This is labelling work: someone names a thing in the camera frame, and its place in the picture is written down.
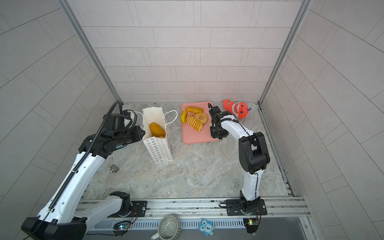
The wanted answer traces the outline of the spiral twisted bread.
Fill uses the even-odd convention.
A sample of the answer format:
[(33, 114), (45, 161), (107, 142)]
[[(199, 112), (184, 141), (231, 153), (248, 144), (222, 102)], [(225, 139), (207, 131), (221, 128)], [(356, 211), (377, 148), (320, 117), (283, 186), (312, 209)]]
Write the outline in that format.
[(201, 131), (203, 128), (203, 124), (194, 116), (188, 115), (186, 118), (186, 122), (196, 131)]

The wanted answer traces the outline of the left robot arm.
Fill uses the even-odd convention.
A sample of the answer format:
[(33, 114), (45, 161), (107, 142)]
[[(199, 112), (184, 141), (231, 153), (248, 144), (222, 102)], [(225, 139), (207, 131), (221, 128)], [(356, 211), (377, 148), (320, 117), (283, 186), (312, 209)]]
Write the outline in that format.
[(78, 204), (91, 179), (114, 151), (143, 139), (145, 131), (136, 124), (137, 113), (109, 110), (94, 135), (79, 148), (75, 162), (51, 200), (36, 217), (28, 217), (21, 230), (33, 240), (81, 240), (96, 224), (111, 215), (137, 214), (130, 195), (112, 192), (105, 200), (76, 214)]

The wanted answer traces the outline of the circuit board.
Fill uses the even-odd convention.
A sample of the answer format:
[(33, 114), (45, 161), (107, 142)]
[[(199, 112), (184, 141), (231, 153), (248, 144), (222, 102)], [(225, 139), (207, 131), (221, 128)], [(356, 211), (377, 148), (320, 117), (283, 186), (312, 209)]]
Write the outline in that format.
[(243, 219), (244, 226), (248, 234), (255, 235), (259, 229), (260, 220), (259, 219)]
[(131, 221), (122, 221), (118, 222), (114, 225), (113, 230), (114, 231), (128, 231), (131, 227)]

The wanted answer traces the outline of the left circuit board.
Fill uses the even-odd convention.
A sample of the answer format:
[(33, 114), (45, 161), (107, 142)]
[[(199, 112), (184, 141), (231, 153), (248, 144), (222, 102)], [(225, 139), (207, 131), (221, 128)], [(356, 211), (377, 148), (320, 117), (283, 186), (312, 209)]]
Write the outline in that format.
[(122, 221), (118, 222), (114, 225), (113, 230), (114, 231), (128, 231), (131, 227), (131, 221)]

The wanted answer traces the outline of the red shark plush toy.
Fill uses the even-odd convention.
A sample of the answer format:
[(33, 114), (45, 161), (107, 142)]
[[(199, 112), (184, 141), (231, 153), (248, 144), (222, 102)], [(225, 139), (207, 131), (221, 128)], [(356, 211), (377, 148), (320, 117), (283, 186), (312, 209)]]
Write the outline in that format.
[(223, 107), (226, 111), (229, 111), (232, 115), (234, 115), (238, 119), (244, 119), (248, 113), (252, 110), (245, 104), (244, 102), (234, 103), (230, 100), (222, 101)]

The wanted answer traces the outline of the long oval bread loaf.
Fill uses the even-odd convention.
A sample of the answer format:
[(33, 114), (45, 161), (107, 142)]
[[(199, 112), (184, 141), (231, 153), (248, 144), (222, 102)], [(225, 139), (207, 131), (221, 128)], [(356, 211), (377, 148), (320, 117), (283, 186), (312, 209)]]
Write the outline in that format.
[(162, 138), (162, 139), (166, 137), (166, 131), (157, 123), (150, 124), (150, 131), (153, 137)]

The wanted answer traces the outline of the right circuit board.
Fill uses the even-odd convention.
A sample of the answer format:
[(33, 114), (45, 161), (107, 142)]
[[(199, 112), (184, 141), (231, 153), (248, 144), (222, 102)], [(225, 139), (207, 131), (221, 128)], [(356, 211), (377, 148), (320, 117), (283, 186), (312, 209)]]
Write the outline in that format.
[(259, 229), (260, 220), (259, 219), (243, 219), (244, 226), (248, 234), (255, 235)]

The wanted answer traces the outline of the top croissant bread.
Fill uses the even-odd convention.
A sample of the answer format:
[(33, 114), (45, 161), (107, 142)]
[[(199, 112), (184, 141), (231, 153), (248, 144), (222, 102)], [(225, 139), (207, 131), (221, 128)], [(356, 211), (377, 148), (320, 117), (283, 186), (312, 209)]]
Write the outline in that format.
[(203, 113), (204, 109), (196, 106), (189, 106), (186, 108), (186, 111), (192, 114), (199, 114), (199, 113)]

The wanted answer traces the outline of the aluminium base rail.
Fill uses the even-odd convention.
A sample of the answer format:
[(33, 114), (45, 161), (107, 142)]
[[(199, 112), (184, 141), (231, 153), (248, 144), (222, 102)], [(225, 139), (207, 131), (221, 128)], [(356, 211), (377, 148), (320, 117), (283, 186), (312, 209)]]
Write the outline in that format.
[(309, 216), (310, 211), (302, 197), (265, 197), (252, 203), (251, 209), (244, 210), (237, 198), (129, 200), (108, 196), (104, 200), (61, 200), (50, 216), (58, 223), (70, 222), (76, 217), (97, 224), (106, 218), (159, 219), (169, 214), (191, 219), (265, 218), (303, 217)]

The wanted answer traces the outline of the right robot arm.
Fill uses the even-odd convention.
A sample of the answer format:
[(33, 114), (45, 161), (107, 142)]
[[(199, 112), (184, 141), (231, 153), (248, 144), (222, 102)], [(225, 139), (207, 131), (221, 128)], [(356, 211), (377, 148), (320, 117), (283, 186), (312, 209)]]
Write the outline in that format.
[(239, 161), (244, 170), (244, 185), (238, 200), (226, 200), (229, 216), (265, 216), (265, 202), (261, 199), (262, 175), (270, 163), (270, 155), (265, 136), (244, 127), (229, 111), (221, 111), (218, 106), (208, 103), (211, 116), (211, 137), (222, 141), (231, 135), (238, 140)]

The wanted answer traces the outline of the white printed paper bag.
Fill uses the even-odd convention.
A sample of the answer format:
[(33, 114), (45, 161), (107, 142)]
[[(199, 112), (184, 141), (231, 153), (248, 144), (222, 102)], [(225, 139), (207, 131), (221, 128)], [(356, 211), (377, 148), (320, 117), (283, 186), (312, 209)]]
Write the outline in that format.
[[(140, 114), (143, 117), (143, 130), (146, 132), (143, 137), (143, 143), (153, 161), (155, 164), (172, 162), (173, 151), (169, 125), (177, 119), (178, 112), (171, 110), (164, 113), (160, 107), (150, 107), (143, 109)], [(166, 137), (164, 139), (153, 137), (150, 131), (151, 123), (159, 124), (166, 131)]]

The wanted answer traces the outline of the small metal nut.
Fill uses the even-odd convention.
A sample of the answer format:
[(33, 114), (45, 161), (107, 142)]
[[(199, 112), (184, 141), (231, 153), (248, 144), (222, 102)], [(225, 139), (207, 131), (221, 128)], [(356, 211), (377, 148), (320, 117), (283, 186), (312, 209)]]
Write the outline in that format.
[(117, 173), (120, 169), (116, 165), (111, 165), (110, 166), (110, 172), (111, 173)]

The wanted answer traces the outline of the blue owl figure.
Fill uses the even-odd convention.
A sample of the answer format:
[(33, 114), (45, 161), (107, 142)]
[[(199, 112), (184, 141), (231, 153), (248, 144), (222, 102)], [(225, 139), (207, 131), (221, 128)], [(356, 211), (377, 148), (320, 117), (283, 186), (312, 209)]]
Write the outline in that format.
[(204, 233), (206, 236), (212, 236), (214, 234), (215, 226), (213, 225), (213, 222), (208, 221), (206, 219), (202, 219), (199, 231)]

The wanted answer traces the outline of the metal fluted tart mould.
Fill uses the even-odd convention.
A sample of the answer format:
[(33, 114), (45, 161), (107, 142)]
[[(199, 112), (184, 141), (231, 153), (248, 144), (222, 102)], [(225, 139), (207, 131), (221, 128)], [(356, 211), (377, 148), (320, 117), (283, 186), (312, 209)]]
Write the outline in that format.
[(158, 232), (151, 240), (176, 240), (181, 233), (181, 222), (176, 215), (167, 215), (162, 218)]

